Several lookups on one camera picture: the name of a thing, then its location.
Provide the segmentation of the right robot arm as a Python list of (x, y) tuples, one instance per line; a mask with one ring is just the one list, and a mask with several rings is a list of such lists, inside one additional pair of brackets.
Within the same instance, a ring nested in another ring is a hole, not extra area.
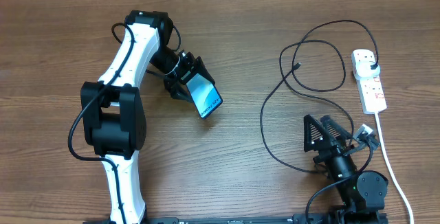
[[(300, 223), (387, 223), (380, 211), (388, 192), (388, 179), (374, 170), (367, 170), (373, 152), (380, 146), (373, 129), (362, 125), (353, 135), (326, 115), (319, 120), (306, 115), (304, 151), (317, 152), (315, 165), (324, 167), (333, 183), (317, 191), (308, 201), (305, 213), (297, 216)], [(326, 213), (312, 214), (313, 200), (323, 192), (336, 188), (342, 205)]]

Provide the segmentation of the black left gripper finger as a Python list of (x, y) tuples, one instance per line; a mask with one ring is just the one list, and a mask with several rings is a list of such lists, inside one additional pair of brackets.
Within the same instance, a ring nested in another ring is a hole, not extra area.
[(188, 57), (189, 61), (189, 76), (187, 77), (187, 82), (192, 80), (197, 74), (205, 78), (208, 82), (214, 84), (215, 80), (214, 78), (209, 74), (208, 70), (206, 69), (206, 66), (204, 65), (204, 62), (202, 61), (201, 57), (194, 58), (193, 56)]
[(185, 91), (182, 85), (176, 79), (165, 79), (164, 87), (170, 93), (171, 98), (176, 100), (184, 100), (189, 103), (193, 103), (193, 99), (190, 94)]

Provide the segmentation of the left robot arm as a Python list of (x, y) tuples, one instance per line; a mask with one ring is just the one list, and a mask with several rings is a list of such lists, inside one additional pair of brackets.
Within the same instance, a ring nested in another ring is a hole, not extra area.
[(80, 90), (82, 110), (72, 124), (83, 123), (86, 143), (93, 146), (94, 161), (103, 164), (111, 197), (106, 223), (148, 223), (140, 187), (138, 159), (146, 139), (146, 116), (140, 85), (153, 65), (171, 98), (194, 104), (207, 118), (223, 102), (200, 57), (168, 47), (177, 31), (165, 12), (133, 10), (120, 48), (108, 70)]

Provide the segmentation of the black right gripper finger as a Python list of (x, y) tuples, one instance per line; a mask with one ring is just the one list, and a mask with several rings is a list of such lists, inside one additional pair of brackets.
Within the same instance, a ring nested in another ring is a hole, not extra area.
[(325, 115), (320, 118), (322, 125), (325, 129), (335, 138), (340, 141), (346, 141), (352, 138), (352, 134), (350, 134), (347, 130), (345, 130), (342, 126), (340, 126), (337, 122), (335, 122), (329, 115)]
[(331, 149), (330, 132), (311, 115), (306, 115), (304, 122), (304, 151), (322, 151)]

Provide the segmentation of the blue screen Galaxy smartphone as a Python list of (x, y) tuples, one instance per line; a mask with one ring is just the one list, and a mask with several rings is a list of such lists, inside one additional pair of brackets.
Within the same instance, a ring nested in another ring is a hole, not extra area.
[(202, 119), (206, 119), (223, 102), (215, 85), (200, 74), (192, 77), (186, 86)]

